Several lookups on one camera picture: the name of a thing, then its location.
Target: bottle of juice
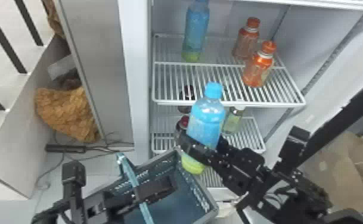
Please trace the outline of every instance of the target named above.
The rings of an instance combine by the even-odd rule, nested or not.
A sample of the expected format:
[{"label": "bottle of juice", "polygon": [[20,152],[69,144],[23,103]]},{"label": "bottle of juice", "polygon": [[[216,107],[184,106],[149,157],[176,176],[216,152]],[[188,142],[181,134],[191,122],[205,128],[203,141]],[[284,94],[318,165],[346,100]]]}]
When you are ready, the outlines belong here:
[{"label": "bottle of juice", "polygon": [[[211,150],[218,146],[225,110],[220,102],[222,85],[209,82],[205,87],[205,97],[195,102],[188,122],[187,135]],[[205,166],[187,154],[181,155],[183,168],[193,174],[200,174]]]},{"label": "bottle of juice", "polygon": [[264,41],[262,49],[254,53],[251,58],[246,60],[243,73],[243,82],[247,86],[261,87],[270,74],[273,66],[273,53],[276,44],[272,41]]},{"label": "bottle of juice", "polygon": [[235,107],[230,107],[226,119],[224,120],[222,133],[223,135],[232,135],[238,131],[240,127],[241,119],[243,118],[245,106],[236,105]]},{"label": "bottle of juice", "polygon": [[188,7],[181,53],[187,62],[195,63],[201,56],[207,25],[209,24],[208,4],[209,0],[195,0]]},{"label": "bottle of juice", "polygon": [[259,37],[259,23],[258,18],[249,17],[246,26],[238,31],[238,38],[232,49],[235,59],[246,60],[253,54]]}]

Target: bottle cap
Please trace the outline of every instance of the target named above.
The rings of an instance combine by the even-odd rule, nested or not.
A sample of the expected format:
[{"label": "bottle cap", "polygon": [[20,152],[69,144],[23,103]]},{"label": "bottle cap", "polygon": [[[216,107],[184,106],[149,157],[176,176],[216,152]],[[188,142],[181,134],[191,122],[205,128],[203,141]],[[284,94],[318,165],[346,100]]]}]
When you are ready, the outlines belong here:
[{"label": "bottle cap", "polygon": [[276,43],[273,41],[264,41],[262,43],[262,51],[266,54],[273,54],[276,51]]},{"label": "bottle cap", "polygon": [[259,23],[260,23],[260,19],[256,18],[256,17],[249,17],[247,19],[247,23],[246,25],[250,28],[258,28],[259,27]]},{"label": "bottle cap", "polygon": [[222,85],[216,82],[208,82],[205,86],[205,96],[211,99],[220,99],[222,90]]},{"label": "bottle cap", "polygon": [[188,127],[188,122],[190,121],[190,117],[187,115],[184,115],[181,117],[179,124],[181,125],[181,128],[184,127],[186,129]]},{"label": "bottle cap", "polygon": [[[237,99],[238,102],[244,102],[243,99]],[[245,106],[244,105],[236,105],[234,106],[235,109],[237,110],[245,110]]]}]

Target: bottle label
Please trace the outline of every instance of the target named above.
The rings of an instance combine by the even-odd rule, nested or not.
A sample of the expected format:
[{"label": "bottle label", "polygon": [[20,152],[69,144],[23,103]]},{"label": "bottle label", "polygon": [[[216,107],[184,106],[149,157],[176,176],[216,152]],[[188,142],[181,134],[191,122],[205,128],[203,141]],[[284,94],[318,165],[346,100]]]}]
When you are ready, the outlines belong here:
[{"label": "bottle label", "polygon": [[194,116],[190,116],[187,135],[215,150],[218,146],[222,123],[204,123]]},{"label": "bottle label", "polygon": [[208,22],[209,15],[202,15],[191,11],[187,12],[185,45],[189,51],[201,51]]},{"label": "bottle label", "polygon": [[235,132],[240,123],[240,116],[235,116],[234,114],[230,114],[226,120],[224,121],[223,131],[227,132]]}]

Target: plastic bin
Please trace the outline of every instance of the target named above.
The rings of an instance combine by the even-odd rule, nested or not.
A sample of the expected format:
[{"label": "plastic bin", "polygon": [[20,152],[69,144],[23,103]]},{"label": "plastic bin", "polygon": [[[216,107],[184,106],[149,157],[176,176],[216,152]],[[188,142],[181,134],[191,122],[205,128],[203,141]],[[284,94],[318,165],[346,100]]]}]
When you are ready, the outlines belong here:
[{"label": "plastic bin", "polygon": [[[169,150],[135,168],[139,184],[159,176],[174,175],[177,190],[166,198],[148,206],[155,224],[207,223],[218,214],[218,206],[206,187],[192,174],[186,172],[178,150]],[[132,190],[126,175],[104,188],[114,195]],[[139,209],[124,216],[125,224],[145,223]]]}]

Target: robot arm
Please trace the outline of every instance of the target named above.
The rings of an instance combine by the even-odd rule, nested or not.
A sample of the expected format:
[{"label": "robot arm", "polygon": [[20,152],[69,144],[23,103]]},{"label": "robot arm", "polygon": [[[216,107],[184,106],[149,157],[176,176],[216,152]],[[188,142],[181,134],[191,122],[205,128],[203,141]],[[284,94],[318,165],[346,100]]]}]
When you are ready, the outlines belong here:
[{"label": "robot arm", "polygon": [[[240,196],[235,207],[245,224],[249,223],[243,213],[246,207],[251,207],[274,224],[363,224],[363,217],[354,210],[328,214],[327,209],[332,205],[327,193],[296,169],[305,160],[305,147],[309,140],[309,132],[303,129],[292,128],[278,155],[280,160],[273,169],[265,166],[261,155],[249,148],[239,150],[223,137],[216,151],[190,138],[185,131],[175,138],[185,153],[212,167],[223,184]],[[287,199],[278,208],[265,196],[279,181],[286,182],[287,186],[278,188],[274,194],[285,195]]]}]

